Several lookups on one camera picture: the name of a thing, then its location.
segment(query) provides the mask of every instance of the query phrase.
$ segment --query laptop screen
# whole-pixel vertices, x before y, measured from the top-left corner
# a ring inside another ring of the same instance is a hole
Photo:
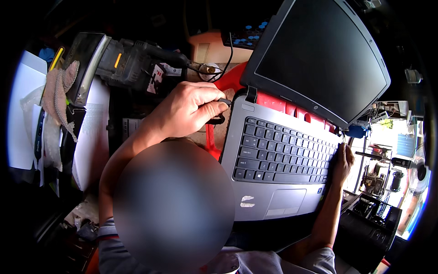
[[[255,73],[348,123],[387,85],[368,43],[336,2],[297,0]]]

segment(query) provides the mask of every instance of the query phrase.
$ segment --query person's right hand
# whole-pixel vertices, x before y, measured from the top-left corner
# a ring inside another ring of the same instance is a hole
[[[139,131],[153,131],[161,140],[187,136],[228,109],[226,103],[216,102],[219,98],[226,96],[213,83],[181,82],[145,118]]]
[[[354,154],[351,148],[345,143],[340,144],[338,148],[338,161],[333,171],[332,185],[342,187],[353,165]]]

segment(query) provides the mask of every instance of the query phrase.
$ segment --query yellow strip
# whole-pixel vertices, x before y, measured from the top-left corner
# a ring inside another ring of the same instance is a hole
[[[121,54],[121,53],[119,53],[119,56],[117,56],[116,63],[114,64],[114,67],[115,67],[115,68],[117,68],[117,66],[118,66],[118,64],[119,64],[120,57],[122,57],[122,54]]]
[[[64,48],[62,48],[62,47],[60,47],[58,49],[58,52],[56,52],[55,58],[52,60],[52,64],[50,65],[49,71],[51,71],[55,68],[55,65],[56,65],[56,63],[58,63],[58,60],[62,56],[63,51],[64,51]]]

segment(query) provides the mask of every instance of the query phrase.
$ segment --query laptop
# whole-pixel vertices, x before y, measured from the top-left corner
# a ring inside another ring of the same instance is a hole
[[[341,138],[256,104],[257,91],[346,129],[391,83],[379,49],[342,0],[286,0],[240,79],[220,162],[234,188],[235,221],[314,212]]]

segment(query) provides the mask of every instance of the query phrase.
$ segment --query laptop hinge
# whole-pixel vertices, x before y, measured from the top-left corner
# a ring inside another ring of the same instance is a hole
[[[257,89],[255,87],[248,86],[247,97],[245,100],[254,104],[257,102]]]

